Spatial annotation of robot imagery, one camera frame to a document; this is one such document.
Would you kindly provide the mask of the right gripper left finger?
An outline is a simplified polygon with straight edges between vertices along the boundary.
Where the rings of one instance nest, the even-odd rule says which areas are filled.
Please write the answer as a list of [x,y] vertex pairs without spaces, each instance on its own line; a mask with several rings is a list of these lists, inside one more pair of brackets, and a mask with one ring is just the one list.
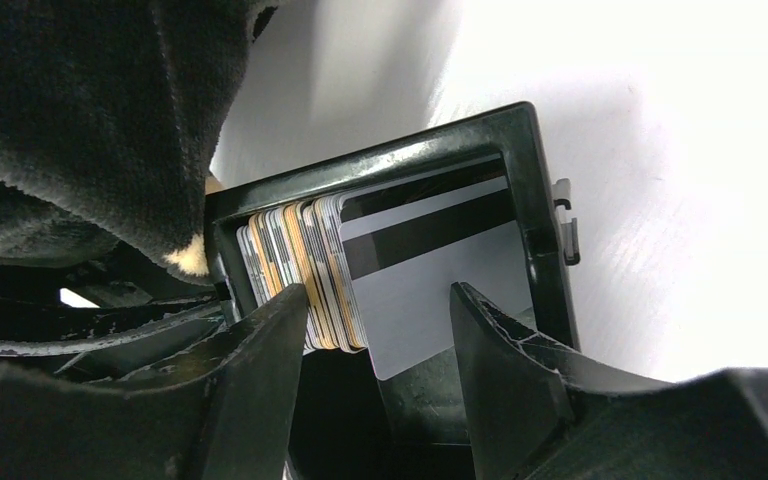
[[289,286],[163,359],[79,383],[15,359],[156,341],[219,314],[220,301],[103,309],[0,298],[0,479],[280,478],[307,304]]

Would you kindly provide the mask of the silver credit card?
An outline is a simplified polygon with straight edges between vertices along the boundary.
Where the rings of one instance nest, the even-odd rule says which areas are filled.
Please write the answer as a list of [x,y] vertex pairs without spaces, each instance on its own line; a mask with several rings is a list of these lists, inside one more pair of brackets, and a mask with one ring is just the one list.
[[428,177],[343,197],[339,230],[375,375],[387,380],[452,347],[449,291],[477,288],[508,313],[532,307],[504,177]]

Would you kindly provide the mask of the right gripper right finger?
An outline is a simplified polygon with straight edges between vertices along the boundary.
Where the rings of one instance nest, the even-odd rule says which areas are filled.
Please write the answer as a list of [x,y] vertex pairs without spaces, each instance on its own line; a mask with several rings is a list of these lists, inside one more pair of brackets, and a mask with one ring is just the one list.
[[668,383],[598,362],[466,283],[450,316],[480,479],[768,479],[768,368]]

